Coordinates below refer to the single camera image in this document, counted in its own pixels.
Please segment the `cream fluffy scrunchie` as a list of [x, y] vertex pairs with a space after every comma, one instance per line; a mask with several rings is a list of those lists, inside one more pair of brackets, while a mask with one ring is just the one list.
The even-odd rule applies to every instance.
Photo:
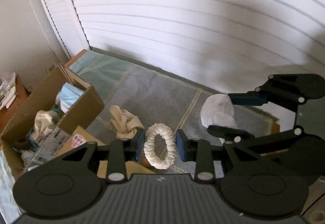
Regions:
[[167, 170], [177, 157], [175, 133], [165, 124], [155, 123], [146, 131], [143, 151], [152, 167]]

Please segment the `white louvered closet doors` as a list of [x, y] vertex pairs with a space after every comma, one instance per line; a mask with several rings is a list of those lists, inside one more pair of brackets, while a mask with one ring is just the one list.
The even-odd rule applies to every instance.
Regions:
[[41, 0], [65, 54], [98, 49], [221, 92], [324, 75], [324, 0]]

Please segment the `beige knotted cloth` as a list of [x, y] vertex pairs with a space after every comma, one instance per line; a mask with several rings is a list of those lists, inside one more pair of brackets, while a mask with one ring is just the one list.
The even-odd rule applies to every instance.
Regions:
[[118, 139], [132, 139], [135, 137], [139, 129], [144, 129], [138, 116], [131, 114], [119, 106], [110, 107], [111, 122], [116, 129], [116, 137]]

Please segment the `wooden nightstand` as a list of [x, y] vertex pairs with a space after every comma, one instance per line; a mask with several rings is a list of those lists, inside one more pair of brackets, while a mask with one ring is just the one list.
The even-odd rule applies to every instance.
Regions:
[[24, 85], [22, 84], [20, 76], [17, 75], [16, 76], [16, 98], [8, 109], [4, 107], [0, 111], [1, 133], [6, 127], [7, 123], [10, 121], [10, 119], [14, 116], [18, 108], [23, 105], [23, 103], [26, 101], [29, 95], [30, 92], [25, 89]]

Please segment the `blue face mask stack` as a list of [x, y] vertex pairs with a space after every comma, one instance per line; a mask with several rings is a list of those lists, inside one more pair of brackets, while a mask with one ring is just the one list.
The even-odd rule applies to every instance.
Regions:
[[67, 113], [83, 94], [83, 90], [66, 82], [57, 94], [56, 103], [62, 112]]

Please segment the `green grey plaid blanket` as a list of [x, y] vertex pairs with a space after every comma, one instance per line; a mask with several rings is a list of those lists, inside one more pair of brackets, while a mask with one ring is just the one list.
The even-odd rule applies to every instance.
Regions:
[[[82, 128], [104, 144], [116, 139], [109, 109], [117, 105], [138, 116], [145, 128], [163, 123], [173, 131], [183, 129], [190, 138], [201, 137], [220, 145], [220, 140], [207, 133], [200, 119], [201, 107], [210, 91], [150, 67], [92, 51], [79, 54], [66, 68], [90, 83], [103, 101], [102, 111], [87, 128]], [[24, 172], [53, 159], [73, 133], [55, 129], [42, 144], [32, 142], [29, 149], [23, 149]], [[13, 223], [20, 216], [12, 193], [15, 180], [1, 150], [1, 214], [6, 223]]]

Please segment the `white cloth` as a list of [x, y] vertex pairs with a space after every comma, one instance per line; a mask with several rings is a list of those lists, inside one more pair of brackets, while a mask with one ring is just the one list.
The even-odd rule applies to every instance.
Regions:
[[215, 94], [209, 96], [204, 102], [200, 119], [204, 127], [221, 126], [238, 129], [234, 118], [234, 106], [226, 94]]

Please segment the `white wall outlet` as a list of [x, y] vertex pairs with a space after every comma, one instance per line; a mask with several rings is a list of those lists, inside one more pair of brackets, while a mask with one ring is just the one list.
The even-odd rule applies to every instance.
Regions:
[[56, 68], [56, 65], [53, 64], [53, 65], [51, 65], [51, 66], [46, 70], [46, 72], [47, 72], [48, 74], [50, 74], [50, 73], [51, 73], [55, 68]]

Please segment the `beige drawstring pouch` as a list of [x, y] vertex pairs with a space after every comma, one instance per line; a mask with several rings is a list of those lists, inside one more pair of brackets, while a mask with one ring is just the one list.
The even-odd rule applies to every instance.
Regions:
[[38, 111], [35, 116], [32, 138], [37, 142], [45, 139], [56, 128], [58, 120], [59, 115], [54, 110]]

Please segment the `brown cardboard box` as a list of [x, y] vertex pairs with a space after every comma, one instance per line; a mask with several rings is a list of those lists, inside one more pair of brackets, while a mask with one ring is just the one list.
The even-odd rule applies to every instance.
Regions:
[[[58, 97], [65, 84], [79, 89], [82, 94], [63, 112]], [[103, 108], [103, 101], [90, 83], [64, 66], [56, 67], [33, 89], [1, 133], [2, 150], [11, 175], [17, 179], [25, 171], [21, 151], [29, 149], [32, 142], [42, 144], [55, 129], [70, 135], [78, 126], [87, 128]]]

